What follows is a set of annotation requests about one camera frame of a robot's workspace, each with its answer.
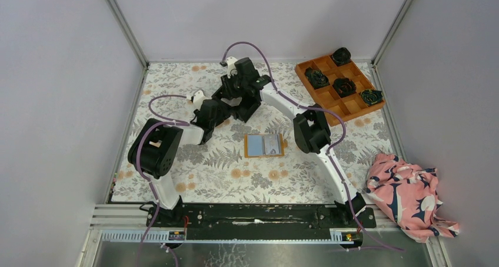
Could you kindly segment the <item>black plastic card box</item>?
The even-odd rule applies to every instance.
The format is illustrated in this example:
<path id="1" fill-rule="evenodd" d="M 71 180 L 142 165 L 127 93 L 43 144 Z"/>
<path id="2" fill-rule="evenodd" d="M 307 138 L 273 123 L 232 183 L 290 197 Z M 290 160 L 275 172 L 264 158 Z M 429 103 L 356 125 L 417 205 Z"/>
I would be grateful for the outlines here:
<path id="1" fill-rule="evenodd" d="M 246 123 L 250 120 L 256 110 L 261 106 L 259 95 L 252 96 L 250 94 L 243 94 L 243 96 L 239 97 L 241 100 L 238 105 L 231 106 L 228 102 L 224 101 L 228 101 L 228 99 L 223 96 L 224 91 L 224 87 L 221 86 L 219 89 L 217 89 L 217 91 L 212 95 L 211 98 L 216 100 L 221 106 L 221 109 L 227 114 L 231 115 L 234 119 Z"/>

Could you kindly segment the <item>yellow leather card holder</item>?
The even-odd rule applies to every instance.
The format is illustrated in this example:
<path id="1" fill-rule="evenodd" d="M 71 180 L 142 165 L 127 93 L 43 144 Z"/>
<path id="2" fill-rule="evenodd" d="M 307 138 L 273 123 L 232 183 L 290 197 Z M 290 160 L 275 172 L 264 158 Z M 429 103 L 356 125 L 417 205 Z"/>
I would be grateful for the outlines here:
<path id="1" fill-rule="evenodd" d="M 244 155 L 246 158 L 266 158 L 266 157 L 280 157 L 285 154 L 285 143 L 281 137 L 281 146 L 282 146 L 282 154 L 280 155 L 265 155 L 264 153 L 264 144 L 263 144 L 263 136 L 268 134 L 258 134 L 258 135 L 245 135 L 244 138 Z"/>

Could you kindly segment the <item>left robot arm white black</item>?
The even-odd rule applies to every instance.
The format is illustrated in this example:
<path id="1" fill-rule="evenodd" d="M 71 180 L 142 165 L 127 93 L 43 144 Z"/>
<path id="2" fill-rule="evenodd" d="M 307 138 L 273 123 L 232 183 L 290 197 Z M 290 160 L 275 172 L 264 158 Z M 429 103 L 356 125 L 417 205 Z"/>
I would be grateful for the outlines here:
<path id="1" fill-rule="evenodd" d="M 147 120 L 127 156 L 128 162 L 148 182 L 157 206 L 162 208 L 159 217 L 168 226 L 182 221 L 183 212 L 176 206 L 181 197 L 169 173 L 178 148 L 205 144 L 216 126 L 229 118 L 230 111 L 222 101 L 206 99 L 194 114 L 190 123 Z"/>

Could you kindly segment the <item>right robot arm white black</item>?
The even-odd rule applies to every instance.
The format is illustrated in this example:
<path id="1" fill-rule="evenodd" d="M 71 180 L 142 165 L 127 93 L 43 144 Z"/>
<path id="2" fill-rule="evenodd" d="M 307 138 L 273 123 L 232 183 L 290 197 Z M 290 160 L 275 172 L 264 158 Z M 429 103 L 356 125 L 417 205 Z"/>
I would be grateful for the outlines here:
<path id="1" fill-rule="evenodd" d="M 222 85 L 214 96 L 226 100 L 240 99 L 239 105 L 229 109 L 235 119 L 243 122 L 247 122 L 262 103 L 271 105 L 289 118 L 299 149 L 303 153 L 315 154 L 321 170 L 332 180 L 338 197 L 335 204 L 342 206 L 337 212 L 338 221 L 346 227 L 354 226 L 367 204 L 346 177 L 332 150 L 335 143 L 331 140 L 326 116 L 339 116 L 319 105 L 299 104 L 277 87 L 272 73 L 261 75 L 248 57 L 224 57 L 220 64 L 227 73 L 221 77 Z"/>

